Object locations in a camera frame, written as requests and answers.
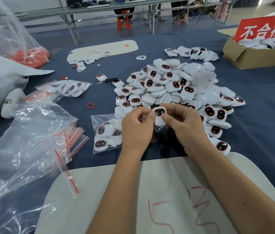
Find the metal table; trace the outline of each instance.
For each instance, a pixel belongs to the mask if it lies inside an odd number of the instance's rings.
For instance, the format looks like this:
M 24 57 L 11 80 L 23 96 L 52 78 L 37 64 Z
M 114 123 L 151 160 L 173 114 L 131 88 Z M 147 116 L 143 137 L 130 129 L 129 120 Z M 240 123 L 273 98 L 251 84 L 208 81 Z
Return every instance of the metal table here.
M 88 7 L 80 7 L 80 8 L 68 8 L 63 7 L 60 0 L 61 7 L 53 8 L 53 9 L 41 9 L 41 10 L 33 10 L 33 11 L 26 11 L 22 13 L 22 15 L 19 15 L 18 18 L 20 21 L 29 21 L 29 20 L 36 20 L 36 19 L 44 19 L 54 16 L 60 16 L 63 21 L 61 22 L 54 22 L 49 24 L 39 24 L 39 25 L 31 25 L 26 26 L 27 28 L 35 28 L 35 27 L 45 27 L 45 26 L 54 26 L 54 25 L 62 25 L 66 24 L 69 28 L 70 34 L 73 38 L 73 41 L 75 45 L 77 45 L 76 38 L 74 36 L 74 33 L 71 28 L 71 24 L 74 27 L 74 30 L 76 31 L 78 41 L 81 42 L 79 33 L 77 31 L 76 22 L 81 21 L 87 21 L 87 20 L 93 20 L 93 19 L 101 19 L 101 18 L 111 18 L 111 17 L 119 17 L 119 16 L 126 16 L 126 15 L 132 15 L 132 13 L 127 14 L 119 14 L 119 15 L 104 15 L 104 16 L 98 16 L 98 17 L 91 17 L 91 18 L 84 18 L 84 19 L 74 19 L 74 14 L 80 14 L 80 13 L 92 13 L 92 12 L 101 12 L 101 11 L 111 11 L 116 9 L 125 9 L 130 7 L 137 7 L 137 6 L 148 6 L 147 11 L 140 11 L 140 12 L 134 12 L 134 14 L 142 14 L 142 13 L 148 13 L 149 15 L 149 32 L 155 33 L 155 14 L 156 12 L 162 12 L 162 11 L 170 11 L 170 10 L 178 10 L 178 9 L 187 9 L 187 12 L 189 9 L 198 8 L 198 7 L 209 7 L 209 6 L 217 6 L 217 15 L 215 22 L 217 21 L 217 17 L 219 15 L 219 10 L 221 5 L 225 3 L 225 0 L 219 0 L 218 2 L 213 3 L 205 3 L 200 5 L 194 5 L 194 6 L 183 6 L 183 7 L 174 7 L 174 8 L 166 8 L 166 9 L 160 9 L 156 10 L 157 5 L 167 3 L 167 2 L 176 2 L 176 1 L 189 1 L 189 3 L 193 2 L 194 0 L 146 0 L 142 2 L 130 2 L 130 3 L 124 3 L 124 2 L 112 2 L 108 7 L 96 7 L 96 8 L 88 8 Z

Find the white board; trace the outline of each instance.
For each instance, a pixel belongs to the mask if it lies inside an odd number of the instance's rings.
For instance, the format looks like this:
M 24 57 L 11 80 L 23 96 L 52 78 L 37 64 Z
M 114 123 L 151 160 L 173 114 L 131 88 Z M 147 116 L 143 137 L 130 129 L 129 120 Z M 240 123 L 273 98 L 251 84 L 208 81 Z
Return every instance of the white board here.
M 275 201 L 275 188 L 250 160 L 230 152 L 229 160 Z M 115 165 L 82 168 L 70 173 L 80 194 L 71 198 L 63 179 L 57 179 L 45 205 L 64 200 L 53 210 L 43 209 L 35 234 L 84 234 L 99 205 Z M 233 224 L 214 196 L 196 163 L 189 157 L 141 162 L 137 202 L 137 234 L 234 234 Z
M 109 56 L 115 56 L 119 54 L 134 52 L 138 50 L 138 45 L 133 40 L 125 40 L 115 43 L 107 43 L 90 47 L 76 48 L 69 52 L 67 61 L 73 65 L 79 61 L 84 61 L 88 57 L 106 57 L 105 52 L 110 52 Z

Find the red handwritten writing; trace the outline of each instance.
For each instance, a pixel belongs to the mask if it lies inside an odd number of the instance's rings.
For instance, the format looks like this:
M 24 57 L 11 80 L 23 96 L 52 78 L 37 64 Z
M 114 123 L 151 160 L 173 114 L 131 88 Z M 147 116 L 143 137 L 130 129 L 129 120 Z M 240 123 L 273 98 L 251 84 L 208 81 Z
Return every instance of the red handwritten writing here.
M 153 220 L 153 216 L 151 215 L 151 203 L 150 203 L 149 199 L 147 199 L 147 201 L 148 201 L 148 210 L 149 210 L 149 216 L 151 217 L 151 221 L 154 224 L 156 224 L 156 225 L 169 227 L 171 229 L 171 231 L 172 231 L 172 234 L 174 234 L 174 228 L 173 228 L 173 226 L 171 226 L 170 224 L 167 224 L 167 223 L 155 222 Z M 163 203 L 168 203 L 168 202 L 170 202 L 170 201 L 163 201 L 163 202 L 159 202 L 159 203 L 154 203 L 153 205 L 158 205 L 158 204 L 163 204 Z
M 198 208 L 199 206 L 202 206 L 202 205 L 205 205 L 205 206 L 204 206 L 204 207 L 202 208 L 202 210 L 198 213 L 198 216 L 197 216 L 197 218 L 196 218 L 195 224 L 196 224 L 196 226 L 198 226 L 198 227 L 202 227 L 202 226 L 206 226 L 206 225 L 210 225 L 210 224 L 211 224 L 211 225 L 215 225 L 215 226 L 217 227 L 217 233 L 219 234 L 219 233 L 220 233 L 220 228 L 219 228 L 219 226 L 218 226 L 215 222 L 204 222 L 204 223 L 201 223 L 201 224 L 198 223 L 198 219 L 200 218 L 200 216 L 201 216 L 202 213 L 204 212 L 205 208 L 207 208 L 207 206 L 211 203 L 210 200 L 206 200 L 206 201 L 203 201 L 202 203 L 200 203 L 200 202 L 202 201 L 202 199 L 204 198 L 205 194 L 206 194 L 206 188 L 203 187 L 203 186 L 194 186 L 194 187 L 192 187 L 192 189 L 198 189 L 198 188 L 204 189 L 204 192 L 203 192 L 203 194 L 202 194 L 200 200 L 197 202 L 197 204 L 195 204 L 195 205 L 193 206 L 193 208 Z

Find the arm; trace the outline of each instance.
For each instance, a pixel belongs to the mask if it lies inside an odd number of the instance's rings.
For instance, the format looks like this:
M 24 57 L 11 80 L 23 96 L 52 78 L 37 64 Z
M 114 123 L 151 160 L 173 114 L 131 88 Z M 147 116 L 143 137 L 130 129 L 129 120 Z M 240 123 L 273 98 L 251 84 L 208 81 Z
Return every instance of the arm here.
M 152 137 L 155 113 L 138 107 L 122 121 L 123 148 L 86 234 L 135 232 L 139 162 Z M 142 124 L 141 115 L 148 114 Z
M 163 114 L 163 120 L 202 169 L 238 232 L 275 233 L 275 202 L 213 147 L 199 112 L 179 104 L 162 106 L 169 114 Z

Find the person's right hand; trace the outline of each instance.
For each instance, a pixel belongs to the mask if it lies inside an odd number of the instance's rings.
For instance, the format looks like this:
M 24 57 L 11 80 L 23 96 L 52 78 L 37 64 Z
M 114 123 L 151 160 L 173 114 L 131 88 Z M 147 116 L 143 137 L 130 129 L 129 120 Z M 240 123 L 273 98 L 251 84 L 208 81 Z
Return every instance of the person's right hand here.
M 167 109 L 167 114 L 161 115 L 163 121 L 174 129 L 176 137 L 192 159 L 196 160 L 197 148 L 212 145 L 198 111 L 175 103 L 160 106 Z

